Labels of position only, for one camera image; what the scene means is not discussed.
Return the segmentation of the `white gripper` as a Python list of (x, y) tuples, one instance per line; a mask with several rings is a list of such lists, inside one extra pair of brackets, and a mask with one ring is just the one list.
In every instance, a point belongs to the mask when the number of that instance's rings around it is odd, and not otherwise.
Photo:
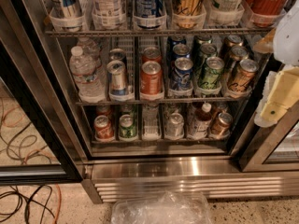
[(253, 50), (262, 54), (274, 52), (276, 60), (293, 65), (275, 75), (261, 112), (263, 119), (278, 122), (299, 100), (299, 0), (280, 20), (276, 29), (254, 44)]

